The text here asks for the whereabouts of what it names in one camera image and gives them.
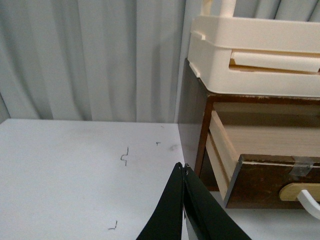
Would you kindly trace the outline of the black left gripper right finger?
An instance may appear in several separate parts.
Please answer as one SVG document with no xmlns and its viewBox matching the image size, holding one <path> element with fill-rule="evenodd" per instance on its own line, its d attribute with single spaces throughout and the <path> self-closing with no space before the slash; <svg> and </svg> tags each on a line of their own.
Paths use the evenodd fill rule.
<svg viewBox="0 0 320 240">
<path fill-rule="evenodd" d="M 226 213 L 192 168 L 185 164 L 184 209 L 196 240 L 249 240 Z"/>
</svg>

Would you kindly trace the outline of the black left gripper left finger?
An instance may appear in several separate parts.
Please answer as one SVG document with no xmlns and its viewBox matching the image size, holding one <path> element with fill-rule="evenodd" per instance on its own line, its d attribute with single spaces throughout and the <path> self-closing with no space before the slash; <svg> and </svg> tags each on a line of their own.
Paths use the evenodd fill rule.
<svg viewBox="0 0 320 240">
<path fill-rule="evenodd" d="M 180 240 L 183 226 L 184 179 L 182 164 L 176 163 L 158 204 L 138 235 L 138 240 Z"/>
</svg>

